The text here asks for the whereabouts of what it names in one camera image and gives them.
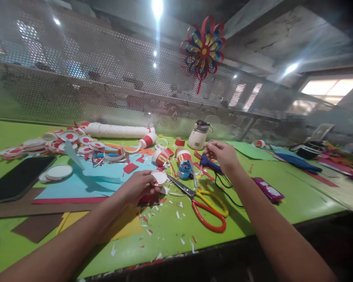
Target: metal mesh screen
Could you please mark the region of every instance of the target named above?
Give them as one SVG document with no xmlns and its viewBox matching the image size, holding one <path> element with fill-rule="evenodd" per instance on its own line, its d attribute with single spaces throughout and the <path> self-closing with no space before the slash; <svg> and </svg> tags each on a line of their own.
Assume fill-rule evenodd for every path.
<svg viewBox="0 0 353 282">
<path fill-rule="evenodd" d="M 275 131 L 282 119 L 331 106 L 225 65 L 197 95 L 198 81 L 184 75 L 182 58 L 43 1 L 1 0 L 0 118 L 154 126 L 170 136 L 188 136 L 203 119 L 216 139 L 240 139 L 251 118 L 261 118 L 255 126 L 268 125 L 265 137 L 287 143 Z"/>
</svg>

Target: light blue paper sheet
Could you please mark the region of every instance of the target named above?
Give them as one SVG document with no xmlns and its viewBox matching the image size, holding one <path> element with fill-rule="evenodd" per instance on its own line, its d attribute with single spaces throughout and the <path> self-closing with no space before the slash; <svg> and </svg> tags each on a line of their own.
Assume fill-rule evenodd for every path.
<svg viewBox="0 0 353 282">
<path fill-rule="evenodd" d="M 93 168 L 91 162 L 82 160 L 85 170 L 76 165 L 72 160 L 68 164 L 73 167 L 73 174 L 58 183 L 51 184 L 36 197 L 36 199 L 59 199 L 59 198 L 88 198 L 111 196 L 121 185 L 126 182 L 136 171 L 156 170 L 156 166 L 148 157 L 146 163 L 137 162 L 141 154 L 129 155 L 132 163 L 138 166 L 130 174 L 124 173 L 123 169 L 127 163 L 104 163 L 102 166 Z"/>
<path fill-rule="evenodd" d="M 287 149 L 284 149 L 283 147 L 278 147 L 278 146 L 273 146 L 271 145 L 272 150 L 276 153 L 276 154 L 286 154 L 286 155 L 291 155 L 293 157 L 296 157 L 298 159 L 301 160 L 305 160 L 304 158 L 298 156 L 296 153 L 293 153 L 292 151 L 289 151 Z"/>
</svg>

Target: white thermos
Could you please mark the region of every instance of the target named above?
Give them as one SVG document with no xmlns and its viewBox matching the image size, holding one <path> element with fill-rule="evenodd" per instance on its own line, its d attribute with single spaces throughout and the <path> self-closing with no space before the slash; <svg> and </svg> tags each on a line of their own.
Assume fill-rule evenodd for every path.
<svg viewBox="0 0 353 282">
<path fill-rule="evenodd" d="M 207 132 L 210 127 L 209 123 L 198 120 L 193 127 L 193 131 L 188 138 L 188 146 L 194 150 L 202 150 L 205 140 L 207 139 Z"/>
</svg>

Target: left hand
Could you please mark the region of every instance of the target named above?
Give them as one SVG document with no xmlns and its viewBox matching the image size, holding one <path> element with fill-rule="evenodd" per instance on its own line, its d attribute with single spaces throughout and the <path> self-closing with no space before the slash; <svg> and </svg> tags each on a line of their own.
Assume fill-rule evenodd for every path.
<svg viewBox="0 0 353 282">
<path fill-rule="evenodd" d="M 121 187 L 120 191 L 124 194 L 126 201 L 137 205 L 139 200 L 146 194 L 159 192 L 159 187 L 154 187 L 156 179 L 150 173 L 152 170 L 135 172 Z"/>
</svg>

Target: ceiling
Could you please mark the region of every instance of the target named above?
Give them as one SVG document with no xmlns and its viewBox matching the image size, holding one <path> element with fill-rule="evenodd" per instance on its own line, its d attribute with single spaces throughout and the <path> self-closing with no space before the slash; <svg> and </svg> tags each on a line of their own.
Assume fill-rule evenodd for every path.
<svg viewBox="0 0 353 282">
<path fill-rule="evenodd" d="M 81 0 L 133 33 L 154 37 L 151 0 Z M 306 72 L 353 67 L 353 7 L 342 0 L 163 0 L 160 40 L 178 46 L 191 24 L 225 23 L 224 64 L 292 86 Z M 297 70 L 280 79 L 285 69 Z"/>
</svg>

